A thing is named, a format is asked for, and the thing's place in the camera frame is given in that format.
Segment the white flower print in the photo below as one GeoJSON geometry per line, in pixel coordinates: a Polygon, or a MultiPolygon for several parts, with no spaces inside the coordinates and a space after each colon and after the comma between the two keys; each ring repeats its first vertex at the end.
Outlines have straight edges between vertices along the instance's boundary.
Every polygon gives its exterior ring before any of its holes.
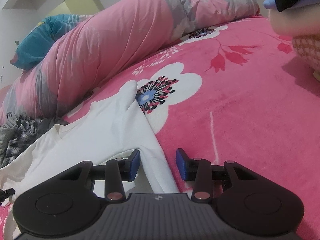
{"type": "Polygon", "coordinates": [[[195,73],[184,73],[183,63],[169,64],[149,80],[138,82],[136,100],[144,111],[154,133],[158,133],[167,121],[169,106],[193,96],[202,85],[202,78],[195,73]]]}
{"type": "Polygon", "coordinates": [[[154,65],[158,65],[159,63],[162,63],[164,62],[166,59],[170,58],[172,56],[172,54],[175,54],[175,53],[178,53],[179,51],[181,51],[180,48],[177,48],[175,46],[169,48],[169,49],[166,49],[166,50],[163,50],[161,52],[159,52],[156,56],[156,59],[153,60],[152,63],[150,64],[147,64],[146,63],[149,61],[148,59],[146,59],[141,66],[137,67],[133,72],[132,72],[132,75],[138,75],[140,73],[143,72],[143,70],[146,68],[146,67],[152,67],[154,65]]]}
{"type": "Polygon", "coordinates": [[[217,37],[220,34],[220,31],[226,30],[228,28],[227,25],[223,25],[220,27],[209,27],[197,30],[195,32],[192,32],[184,37],[181,38],[182,42],[179,43],[179,46],[185,44],[185,43],[191,43],[194,41],[200,41],[204,39],[212,39],[217,37]]]}

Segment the pile of clothes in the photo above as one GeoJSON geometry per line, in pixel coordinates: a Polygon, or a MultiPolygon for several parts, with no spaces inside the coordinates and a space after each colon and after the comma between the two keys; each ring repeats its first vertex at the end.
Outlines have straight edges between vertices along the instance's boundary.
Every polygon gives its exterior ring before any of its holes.
{"type": "Polygon", "coordinates": [[[16,159],[24,150],[44,135],[55,124],[67,125],[61,118],[36,118],[7,113],[6,123],[0,127],[0,168],[16,159]]]}
{"type": "Polygon", "coordinates": [[[297,54],[320,81],[320,0],[266,0],[270,23],[279,35],[292,36],[297,54]]]}

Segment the teal fabric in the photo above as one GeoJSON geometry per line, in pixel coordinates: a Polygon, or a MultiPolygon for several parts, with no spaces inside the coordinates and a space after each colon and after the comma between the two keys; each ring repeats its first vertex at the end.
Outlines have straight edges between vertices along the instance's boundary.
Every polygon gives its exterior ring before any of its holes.
{"type": "Polygon", "coordinates": [[[10,63],[17,68],[30,70],[40,63],[52,45],[76,27],[80,15],[59,14],[39,22],[18,46],[10,63]]]}

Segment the bed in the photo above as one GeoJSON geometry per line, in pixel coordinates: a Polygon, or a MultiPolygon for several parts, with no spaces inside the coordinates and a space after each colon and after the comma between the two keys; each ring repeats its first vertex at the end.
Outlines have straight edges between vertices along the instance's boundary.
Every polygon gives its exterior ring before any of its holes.
{"type": "MultiPolygon", "coordinates": [[[[305,206],[297,233],[318,240],[320,84],[294,53],[291,38],[275,34],[258,13],[186,31],[143,60],[132,54],[112,75],[93,79],[86,88],[90,97],[79,103],[83,94],[77,96],[73,104],[78,105],[64,119],[79,120],[92,103],[135,80],[135,99],[180,192],[192,189],[175,165],[177,148],[212,164],[235,160],[297,194],[305,206]]],[[[10,208],[0,208],[0,228],[10,208]]]]}

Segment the ribbed gray panel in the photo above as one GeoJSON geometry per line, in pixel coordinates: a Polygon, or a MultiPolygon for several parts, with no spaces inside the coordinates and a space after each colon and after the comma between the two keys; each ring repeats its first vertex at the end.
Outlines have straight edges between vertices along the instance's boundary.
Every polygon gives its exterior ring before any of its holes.
{"type": "MultiPolygon", "coordinates": [[[[125,203],[109,205],[90,228],[59,240],[301,240],[294,233],[249,236],[225,224],[209,205],[193,203],[186,194],[159,197],[132,194],[125,203]]],[[[40,239],[22,235],[17,240],[40,239]]]]}

